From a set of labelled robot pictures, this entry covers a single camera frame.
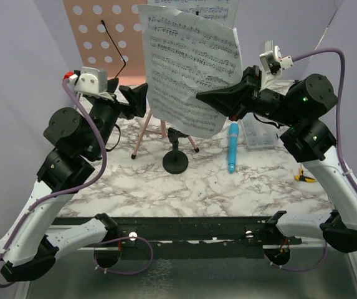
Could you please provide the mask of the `blue plastic recorder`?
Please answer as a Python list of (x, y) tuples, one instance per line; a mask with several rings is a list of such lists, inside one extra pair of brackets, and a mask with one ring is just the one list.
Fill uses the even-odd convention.
[(228, 171), (230, 174), (233, 174), (236, 169), (238, 134), (239, 134), (238, 124), (231, 123), (229, 127), (228, 156), (227, 156)]

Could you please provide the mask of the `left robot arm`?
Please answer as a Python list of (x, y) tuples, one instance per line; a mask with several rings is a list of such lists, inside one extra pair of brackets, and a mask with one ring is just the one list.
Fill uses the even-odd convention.
[(136, 88), (119, 85), (118, 89), (125, 97), (123, 103), (111, 93), (105, 97), (89, 95), (90, 111), (77, 104), (63, 107), (51, 116), (44, 136), (53, 150), (37, 172), (26, 205), (0, 239), (0, 287), (36, 280), (58, 259), (81, 247), (108, 246), (128, 238), (104, 213), (63, 232), (49, 232), (66, 203), (102, 176), (93, 162), (107, 162), (106, 144), (117, 120), (143, 117), (146, 112), (147, 84)]

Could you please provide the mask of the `white paper sheet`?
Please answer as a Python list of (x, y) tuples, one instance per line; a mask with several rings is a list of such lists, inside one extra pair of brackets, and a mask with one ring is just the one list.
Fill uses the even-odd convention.
[(142, 4), (138, 10), (153, 116), (192, 137), (213, 137), (226, 117), (196, 94), (240, 82), (237, 30), (170, 7)]

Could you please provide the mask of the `printed sheet music page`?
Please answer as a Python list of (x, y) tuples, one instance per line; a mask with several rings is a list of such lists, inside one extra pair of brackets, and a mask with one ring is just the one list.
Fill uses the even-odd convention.
[(227, 27), (234, 27), (239, 0), (154, 0), (148, 1), (148, 4), (197, 14)]

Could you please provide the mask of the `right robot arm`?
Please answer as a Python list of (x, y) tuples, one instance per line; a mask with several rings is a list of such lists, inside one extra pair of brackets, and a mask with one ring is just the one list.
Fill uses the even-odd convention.
[(266, 239), (278, 244), (286, 237), (309, 237), (343, 253), (357, 251), (357, 180), (340, 163), (338, 140), (320, 121), (338, 104), (332, 84), (324, 75), (311, 74), (282, 95), (261, 89), (260, 81), (259, 68), (248, 67), (238, 84), (196, 98), (231, 121), (253, 113), (287, 126), (280, 136), (284, 147), (312, 173), (335, 207), (320, 215), (277, 212), (267, 222)]

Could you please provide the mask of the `black microphone desk stand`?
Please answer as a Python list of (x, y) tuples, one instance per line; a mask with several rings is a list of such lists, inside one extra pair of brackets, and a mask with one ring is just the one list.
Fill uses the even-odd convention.
[(181, 174), (189, 165), (188, 157), (179, 150), (179, 138), (187, 138), (188, 135), (168, 128), (168, 139), (172, 144), (172, 150), (163, 156), (163, 167), (170, 174)]

